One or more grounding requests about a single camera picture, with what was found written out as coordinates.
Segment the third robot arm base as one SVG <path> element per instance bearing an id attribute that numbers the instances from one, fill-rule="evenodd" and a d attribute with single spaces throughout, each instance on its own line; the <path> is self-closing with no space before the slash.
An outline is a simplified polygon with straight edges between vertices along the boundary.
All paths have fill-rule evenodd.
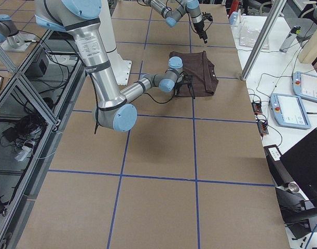
<path id="1" fill-rule="evenodd" d="M 35 34 L 21 33 L 9 15 L 0 14 L 0 46 L 5 51 L 24 52 L 35 41 Z"/>

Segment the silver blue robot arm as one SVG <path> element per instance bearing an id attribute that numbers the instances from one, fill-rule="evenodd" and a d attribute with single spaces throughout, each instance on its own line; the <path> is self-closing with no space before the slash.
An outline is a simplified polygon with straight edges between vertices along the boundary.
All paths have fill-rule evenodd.
<path id="1" fill-rule="evenodd" d="M 208 42 L 204 22 L 205 20 L 213 22 L 213 17 L 210 13 L 201 11 L 199 1 L 176 1 L 177 7 L 175 9 L 168 7 L 168 1 L 165 3 L 157 0 L 142 2 L 144 6 L 151 7 L 159 13 L 169 27 L 174 27 L 184 15 L 188 15 L 189 21 L 193 24 L 192 30 L 205 44 Z"/>
<path id="2" fill-rule="evenodd" d="M 173 91 L 191 77 L 184 72 L 182 59 L 172 57 L 163 74 L 146 74 L 120 90 L 99 32 L 101 9 L 101 1 L 35 1 L 35 18 L 38 25 L 66 32 L 74 38 L 85 71 L 94 85 L 96 125 L 127 132 L 137 120 L 132 101 L 153 87 L 163 92 Z"/>

